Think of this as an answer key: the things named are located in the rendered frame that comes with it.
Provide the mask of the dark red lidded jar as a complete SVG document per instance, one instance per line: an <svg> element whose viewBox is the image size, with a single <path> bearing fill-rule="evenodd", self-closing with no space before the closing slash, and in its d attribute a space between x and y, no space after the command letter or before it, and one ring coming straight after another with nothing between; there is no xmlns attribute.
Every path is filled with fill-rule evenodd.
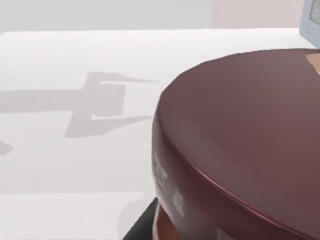
<svg viewBox="0 0 320 240"><path fill-rule="evenodd" d="M152 124L161 240L320 240L320 49L203 62Z"/></svg>

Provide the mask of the light blue rack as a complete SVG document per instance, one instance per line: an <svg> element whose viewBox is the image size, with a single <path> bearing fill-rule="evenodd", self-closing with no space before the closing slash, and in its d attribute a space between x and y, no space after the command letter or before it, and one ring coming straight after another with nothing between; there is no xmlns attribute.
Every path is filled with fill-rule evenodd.
<svg viewBox="0 0 320 240"><path fill-rule="evenodd" d="M320 49L320 0L303 1L299 33Z"/></svg>

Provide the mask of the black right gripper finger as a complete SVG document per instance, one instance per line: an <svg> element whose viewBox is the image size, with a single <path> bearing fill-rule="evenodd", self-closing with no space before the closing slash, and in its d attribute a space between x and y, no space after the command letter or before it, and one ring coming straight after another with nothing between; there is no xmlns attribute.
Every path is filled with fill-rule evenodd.
<svg viewBox="0 0 320 240"><path fill-rule="evenodd" d="M158 199L155 197L122 240L153 240L153 223Z"/></svg>

